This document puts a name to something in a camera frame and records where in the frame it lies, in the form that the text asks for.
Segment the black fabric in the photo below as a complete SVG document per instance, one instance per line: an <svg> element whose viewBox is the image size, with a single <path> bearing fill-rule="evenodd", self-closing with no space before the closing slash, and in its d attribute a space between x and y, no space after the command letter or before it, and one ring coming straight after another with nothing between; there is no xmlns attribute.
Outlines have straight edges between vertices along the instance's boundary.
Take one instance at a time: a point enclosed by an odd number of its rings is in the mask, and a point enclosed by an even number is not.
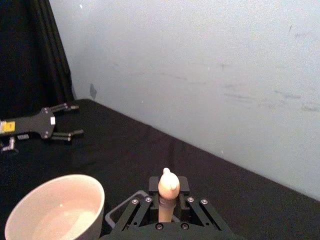
<svg viewBox="0 0 320 240"><path fill-rule="evenodd" d="M48 0L0 1L0 119L74 100Z"/></svg>
<svg viewBox="0 0 320 240"><path fill-rule="evenodd" d="M57 118L60 132L84 129L71 145L19 141L19 154L1 156L1 236L14 206L32 189L67 174L86 174L105 191L105 213L164 167L188 178L190 193L207 197L232 231L248 240L318 240L318 201L104 107L76 101L79 113ZM102 234L111 229L103 220Z"/></svg>

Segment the white wall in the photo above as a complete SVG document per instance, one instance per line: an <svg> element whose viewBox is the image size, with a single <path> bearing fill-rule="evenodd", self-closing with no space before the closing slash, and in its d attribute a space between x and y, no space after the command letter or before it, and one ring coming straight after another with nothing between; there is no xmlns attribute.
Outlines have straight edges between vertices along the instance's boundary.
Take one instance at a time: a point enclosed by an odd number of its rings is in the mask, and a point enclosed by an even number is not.
<svg viewBox="0 0 320 240"><path fill-rule="evenodd" d="M320 200L320 3L51 0L76 96Z"/></svg>

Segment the black curtain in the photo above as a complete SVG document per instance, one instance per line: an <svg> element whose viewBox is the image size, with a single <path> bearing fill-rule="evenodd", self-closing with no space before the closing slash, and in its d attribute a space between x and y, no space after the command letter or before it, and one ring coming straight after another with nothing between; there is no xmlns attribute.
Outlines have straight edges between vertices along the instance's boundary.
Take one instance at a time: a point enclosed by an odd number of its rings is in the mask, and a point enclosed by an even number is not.
<svg viewBox="0 0 320 240"><path fill-rule="evenodd" d="M49 0L0 0L0 119L74 100Z"/></svg>

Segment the white ceramic bowl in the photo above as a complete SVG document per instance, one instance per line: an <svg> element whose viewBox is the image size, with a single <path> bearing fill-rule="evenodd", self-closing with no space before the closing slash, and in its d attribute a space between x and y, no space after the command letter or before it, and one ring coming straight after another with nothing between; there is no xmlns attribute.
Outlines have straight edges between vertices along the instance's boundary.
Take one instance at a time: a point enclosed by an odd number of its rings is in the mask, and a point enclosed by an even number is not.
<svg viewBox="0 0 320 240"><path fill-rule="evenodd" d="M6 240L98 240L105 192L87 175L67 175L29 192L5 224Z"/></svg>

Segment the black table surface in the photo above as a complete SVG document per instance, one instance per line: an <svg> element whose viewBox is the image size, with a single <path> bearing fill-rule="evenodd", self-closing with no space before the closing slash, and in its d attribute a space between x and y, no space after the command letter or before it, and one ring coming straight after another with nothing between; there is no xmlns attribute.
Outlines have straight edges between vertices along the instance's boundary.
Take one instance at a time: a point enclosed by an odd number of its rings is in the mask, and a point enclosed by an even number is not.
<svg viewBox="0 0 320 240"><path fill-rule="evenodd" d="M83 99L78 113L59 116L59 132L84 129L72 144L18 141L19 153L1 156L1 238L14 206L56 177L85 174L105 191L104 214L164 167L188 178L190 193L206 197L235 234L248 240L320 239L320 203L123 114ZM111 231L103 219L102 233Z"/></svg>

